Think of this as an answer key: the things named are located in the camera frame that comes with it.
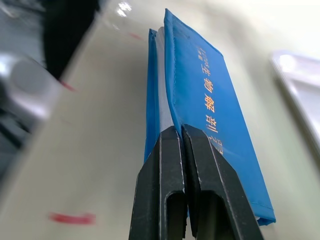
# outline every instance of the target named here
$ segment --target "white table surface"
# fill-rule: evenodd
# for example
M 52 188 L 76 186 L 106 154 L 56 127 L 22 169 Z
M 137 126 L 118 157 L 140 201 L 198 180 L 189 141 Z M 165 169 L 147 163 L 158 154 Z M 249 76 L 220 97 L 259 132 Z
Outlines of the white table surface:
M 4 240 L 128 239 L 146 133 L 148 30 L 165 8 L 224 55 L 277 222 L 266 240 L 320 239 L 315 159 L 268 70 L 272 50 L 320 57 L 320 3 L 311 0 L 112 0 L 79 48 L 51 119 L 21 154 L 0 206 Z M 48 214 L 96 215 L 65 225 Z

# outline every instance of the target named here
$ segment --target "blue notebook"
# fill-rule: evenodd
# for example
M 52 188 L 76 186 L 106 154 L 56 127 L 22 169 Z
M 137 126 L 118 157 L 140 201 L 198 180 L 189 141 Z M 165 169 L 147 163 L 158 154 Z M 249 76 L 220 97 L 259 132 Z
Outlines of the blue notebook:
M 236 170 L 259 225 L 276 221 L 223 55 L 167 9 L 164 28 L 149 32 L 146 117 L 145 160 L 163 126 L 201 129 Z

